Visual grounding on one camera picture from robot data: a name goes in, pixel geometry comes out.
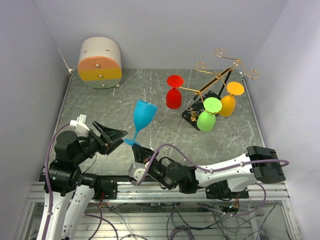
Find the blue wine glass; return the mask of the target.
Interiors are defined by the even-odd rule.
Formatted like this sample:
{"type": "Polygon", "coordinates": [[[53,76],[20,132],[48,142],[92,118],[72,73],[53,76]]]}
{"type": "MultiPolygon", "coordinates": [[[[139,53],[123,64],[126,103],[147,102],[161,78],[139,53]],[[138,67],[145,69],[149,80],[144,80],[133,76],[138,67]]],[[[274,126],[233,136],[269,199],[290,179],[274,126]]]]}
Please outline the blue wine glass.
{"type": "Polygon", "coordinates": [[[148,103],[143,100],[138,100],[133,111],[133,124],[135,127],[135,133],[133,139],[124,139],[124,142],[130,146],[138,144],[136,138],[138,133],[146,128],[154,119],[157,113],[158,107],[154,104],[148,103]]]}

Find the orange wine glass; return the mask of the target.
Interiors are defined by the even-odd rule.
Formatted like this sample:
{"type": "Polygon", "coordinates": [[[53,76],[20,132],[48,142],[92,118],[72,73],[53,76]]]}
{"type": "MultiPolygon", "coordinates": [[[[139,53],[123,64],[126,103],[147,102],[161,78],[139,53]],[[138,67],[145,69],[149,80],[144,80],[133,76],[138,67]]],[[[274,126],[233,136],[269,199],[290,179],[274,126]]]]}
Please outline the orange wine glass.
{"type": "Polygon", "coordinates": [[[223,117],[230,117],[236,108],[236,96],[242,95],[245,88],[241,83],[232,81],[226,85],[226,90],[228,95],[220,100],[222,108],[218,114],[223,117]]]}

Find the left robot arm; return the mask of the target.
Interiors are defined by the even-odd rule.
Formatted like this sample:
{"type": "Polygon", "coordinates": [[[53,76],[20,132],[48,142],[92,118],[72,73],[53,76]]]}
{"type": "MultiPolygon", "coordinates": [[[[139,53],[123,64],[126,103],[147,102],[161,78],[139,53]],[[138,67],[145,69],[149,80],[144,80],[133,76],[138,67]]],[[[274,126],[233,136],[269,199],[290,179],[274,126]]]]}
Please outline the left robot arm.
{"type": "Polygon", "coordinates": [[[116,199],[117,184],[109,178],[82,172],[80,164],[95,154],[110,155],[128,134],[125,130],[105,127],[96,121],[95,133],[77,120],[53,135],[47,153],[55,152],[52,163],[44,163],[44,209],[37,239],[72,240],[80,220],[92,199],[116,199]]]}

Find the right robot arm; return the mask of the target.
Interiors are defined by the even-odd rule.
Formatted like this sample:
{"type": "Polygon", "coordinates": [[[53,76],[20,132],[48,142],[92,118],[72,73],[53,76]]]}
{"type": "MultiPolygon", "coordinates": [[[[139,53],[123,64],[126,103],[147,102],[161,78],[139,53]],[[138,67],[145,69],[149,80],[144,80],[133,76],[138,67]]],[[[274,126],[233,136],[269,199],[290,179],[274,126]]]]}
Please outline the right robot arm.
{"type": "Polygon", "coordinates": [[[157,159],[159,150],[153,151],[134,143],[131,147],[134,163],[128,174],[131,183],[139,186],[150,176],[167,190],[178,188],[182,194],[195,194],[199,189],[206,189],[208,198],[239,198],[249,185],[257,182],[277,184],[285,181],[283,167],[289,162],[278,158],[274,149],[249,146],[247,152],[211,165],[197,165],[186,155],[189,166],[171,158],[164,165],[157,159]]]}

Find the red wine glass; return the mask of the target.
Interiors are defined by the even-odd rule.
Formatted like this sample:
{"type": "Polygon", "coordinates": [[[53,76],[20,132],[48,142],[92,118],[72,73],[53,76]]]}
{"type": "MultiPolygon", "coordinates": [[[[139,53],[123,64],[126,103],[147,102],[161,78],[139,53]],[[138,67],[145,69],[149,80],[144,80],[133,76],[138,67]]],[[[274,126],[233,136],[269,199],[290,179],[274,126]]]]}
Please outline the red wine glass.
{"type": "Polygon", "coordinates": [[[171,87],[166,94],[166,106],[169,109],[178,109],[182,104],[182,94],[179,87],[183,85],[184,79],[180,75],[171,75],[166,82],[171,87]]]}

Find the green wine glass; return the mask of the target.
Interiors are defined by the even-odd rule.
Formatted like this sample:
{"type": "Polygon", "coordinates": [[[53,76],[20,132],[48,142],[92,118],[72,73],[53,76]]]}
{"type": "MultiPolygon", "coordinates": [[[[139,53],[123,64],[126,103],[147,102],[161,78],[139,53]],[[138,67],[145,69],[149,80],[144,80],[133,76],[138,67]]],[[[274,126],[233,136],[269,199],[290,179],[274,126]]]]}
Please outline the green wine glass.
{"type": "Polygon", "coordinates": [[[222,109],[222,103],[215,97],[208,97],[203,102],[204,111],[198,116],[196,125],[202,132],[210,132],[216,123],[216,114],[222,109]]]}

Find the gold wine glass rack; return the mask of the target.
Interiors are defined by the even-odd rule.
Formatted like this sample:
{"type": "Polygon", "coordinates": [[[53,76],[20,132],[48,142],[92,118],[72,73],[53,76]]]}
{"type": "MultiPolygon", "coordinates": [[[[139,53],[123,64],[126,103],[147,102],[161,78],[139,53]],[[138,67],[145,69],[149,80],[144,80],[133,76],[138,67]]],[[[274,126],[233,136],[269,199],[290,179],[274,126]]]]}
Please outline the gold wine glass rack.
{"type": "Polygon", "coordinates": [[[233,64],[220,72],[212,72],[207,70],[207,66],[204,63],[197,63],[195,65],[195,69],[200,73],[213,75],[212,79],[197,90],[182,86],[180,87],[181,90],[188,90],[194,93],[194,103],[183,112],[182,117],[198,131],[201,130],[199,130],[197,127],[197,120],[199,115],[205,110],[204,100],[213,97],[221,101],[224,96],[228,95],[229,93],[227,92],[227,84],[232,82],[229,81],[229,78],[231,73],[234,72],[237,67],[240,66],[243,70],[243,73],[250,79],[257,79],[260,76],[260,73],[255,69],[247,71],[240,59],[226,56],[226,53],[223,49],[216,49],[214,54],[219,58],[232,60],[233,64]]]}

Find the round three-drawer cabinet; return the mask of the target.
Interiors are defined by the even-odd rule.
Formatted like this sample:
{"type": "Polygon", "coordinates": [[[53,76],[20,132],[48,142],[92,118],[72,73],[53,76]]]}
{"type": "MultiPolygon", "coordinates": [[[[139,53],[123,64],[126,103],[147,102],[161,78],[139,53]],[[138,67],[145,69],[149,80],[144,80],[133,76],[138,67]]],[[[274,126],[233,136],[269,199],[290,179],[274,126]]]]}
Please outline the round three-drawer cabinet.
{"type": "Polygon", "coordinates": [[[122,80],[121,51],[112,39],[91,37],[80,49],[77,72],[84,84],[95,89],[118,87],[122,80]]]}

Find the aluminium rail frame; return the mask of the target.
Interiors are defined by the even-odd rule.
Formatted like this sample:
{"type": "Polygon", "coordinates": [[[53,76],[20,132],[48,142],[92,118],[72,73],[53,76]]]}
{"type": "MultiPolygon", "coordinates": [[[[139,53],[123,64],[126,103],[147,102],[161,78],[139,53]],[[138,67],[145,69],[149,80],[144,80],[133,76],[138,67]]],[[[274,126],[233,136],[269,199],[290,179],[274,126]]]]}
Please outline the aluminium rail frame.
{"type": "MultiPolygon", "coordinates": [[[[283,205],[283,214],[286,221],[289,236],[292,240],[301,240],[300,229],[298,222],[292,210],[289,193],[284,183],[274,184],[253,184],[247,187],[246,192],[249,195],[247,198],[251,203],[262,201],[266,197],[267,201],[279,201],[283,205]]],[[[206,197],[206,190],[200,189],[195,194],[180,193],[177,188],[173,190],[164,190],[155,182],[144,182],[140,186],[133,186],[129,182],[118,182],[117,188],[113,190],[110,198],[107,194],[104,203],[122,204],[122,203],[165,203],[165,202],[212,202],[212,199],[206,197]]],[[[32,223],[33,214],[37,203],[44,202],[44,183],[36,181],[31,185],[27,202],[25,204],[23,214],[18,225],[15,235],[16,240],[25,240],[27,238],[30,224],[32,223]]]]}

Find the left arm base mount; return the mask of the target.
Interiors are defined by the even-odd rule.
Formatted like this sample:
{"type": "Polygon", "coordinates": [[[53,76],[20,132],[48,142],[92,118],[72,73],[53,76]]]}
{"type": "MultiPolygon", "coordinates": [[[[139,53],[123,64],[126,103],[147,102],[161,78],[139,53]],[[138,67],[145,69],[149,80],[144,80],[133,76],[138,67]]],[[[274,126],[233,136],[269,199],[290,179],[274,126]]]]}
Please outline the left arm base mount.
{"type": "Polygon", "coordinates": [[[94,200],[115,200],[117,198],[117,183],[113,179],[105,176],[93,173],[83,173],[80,175],[77,185],[84,185],[88,186],[90,189],[94,189],[94,200]]]}

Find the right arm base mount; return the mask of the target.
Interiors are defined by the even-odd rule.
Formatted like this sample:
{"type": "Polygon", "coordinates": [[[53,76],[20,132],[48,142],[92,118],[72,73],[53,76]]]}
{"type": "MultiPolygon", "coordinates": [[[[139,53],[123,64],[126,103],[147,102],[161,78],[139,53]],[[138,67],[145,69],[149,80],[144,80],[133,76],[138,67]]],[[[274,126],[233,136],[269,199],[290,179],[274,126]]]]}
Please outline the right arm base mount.
{"type": "Polygon", "coordinates": [[[221,201],[230,201],[231,199],[248,199],[249,193],[247,190],[239,192],[231,191],[227,180],[213,183],[205,188],[207,199],[215,199],[221,201]]]}

